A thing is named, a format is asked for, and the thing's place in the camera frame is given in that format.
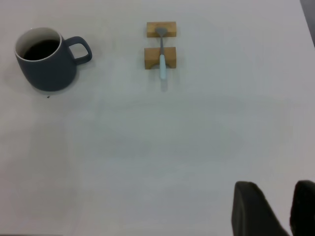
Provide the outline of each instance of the mug rim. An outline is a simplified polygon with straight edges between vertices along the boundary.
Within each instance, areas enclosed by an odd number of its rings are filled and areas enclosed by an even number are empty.
[[[38,29],[49,29],[49,30],[52,30],[52,31],[56,32],[56,33],[59,35],[59,46],[58,46],[58,48],[57,48],[51,55],[49,55],[48,57],[45,57],[45,58],[43,58],[43,59],[39,59],[39,60],[27,60],[27,59],[22,58],[22,57],[19,56],[18,53],[16,52],[16,46],[17,46],[17,43],[18,43],[19,39],[20,39],[23,35],[27,34],[28,32],[30,32],[30,31],[32,31],[32,30],[38,30]],[[17,57],[18,57],[19,59],[21,59],[21,60],[29,61],[29,62],[37,62],[37,61],[46,60],[46,59],[52,57],[52,56],[56,53],[56,51],[58,51],[58,49],[60,48],[61,43],[62,43],[62,38],[63,38],[63,37],[61,36],[61,34],[60,34],[58,31],[56,31],[56,30],[54,30],[54,29],[52,29],[52,28],[49,28],[49,27],[31,28],[31,29],[25,31],[23,34],[21,34],[21,35],[18,37],[18,39],[16,40],[15,46],[14,46],[14,53],[15,53],[15,56],[17,56]]]

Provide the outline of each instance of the mug handle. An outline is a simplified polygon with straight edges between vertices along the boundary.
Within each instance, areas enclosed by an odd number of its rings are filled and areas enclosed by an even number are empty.
[[[88,51],[88,54],[85,55],[84,57],[80,57],[80,58],[75,58],[75,63],[77,65],[80,65],[80,64],[83,64],[83,63],[87,63],[88,61],[90,61],[92,59],[92,51],[88,45],[88,43],[81,37],[79,36],[75,36],[75,37],[72,37],[72,38],[69,38],[69,39],[66,39],[65,40],[65,43],[68,47],[74,45],[74,44],[82,44],[85,49]]]

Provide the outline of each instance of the wooden stand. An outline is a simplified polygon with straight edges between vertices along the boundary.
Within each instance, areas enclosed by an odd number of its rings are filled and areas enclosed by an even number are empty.
[[[148,22],[147,37],[159,38],[159,35],[156,33],[156,28],[158,27],[167,28],[167,33],[164,35],[164,37],[176,37],[176,22]]]
[[[151,69],[154,65],[159,65],[160,48],[144,49],[145,68]],[[164,48],[165,63],[170,68],[176,68],[176,48]]]
[[[176,22],[148,22],[147,37],[159,37],[156,33],[156,28],[167,28],[167,33],[164,37],[176,37]],[[160,48],[145,48],[144,49],[144,65],[145,68],[151,69],[154,65],[159,65]],[[176,68],[176,48],[164,48],[165,63],[170,68]]]

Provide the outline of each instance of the black object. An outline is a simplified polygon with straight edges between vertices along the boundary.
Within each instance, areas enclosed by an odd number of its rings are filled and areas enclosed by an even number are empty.
[[[295,186],[290,225],[294,236],[315,236],[315,184],[309,180]]]
[[[295,185],[290,218],[293,236],[315,236],[315,183]],[[263,192],[252,182],[237,182],[232,211],[234,236],[288,236]]]
[[[32,51],[32,46],[47,40],[58,41],[58,48],[51,55],[38,60],[23,58],[28,50]],[[78,43],[86,48],[88,54],[75,59],[69,46]],[[48,44],[46,46],[46,51],[51,49]],[[71,84],[76,75],[77,65],[90,61],[92,52],[87,42],[81,37],[64,40],[60,33],[53,29],[36,28],[18,39],[15,56],[25,77],[35,88],[43,91],[58,91]]]
[[[309,27],[313,44],[315,46],[315,1],[314,0],[300,0],[304,16]]]
[[[232,212],[234,236],[288,236],[264,194],[252,182],[237,182]]]

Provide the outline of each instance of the spoon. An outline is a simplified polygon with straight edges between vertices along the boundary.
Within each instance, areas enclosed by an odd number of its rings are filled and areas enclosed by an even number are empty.
[[[167,33],[166,28],[156,28],[156,33],[161,37],[161,50],[159,56],[159,77],[162,80],[166,79],[166,64],[165,64],[165,56],[164,56],[164,46],[163,46],[163,36]]]

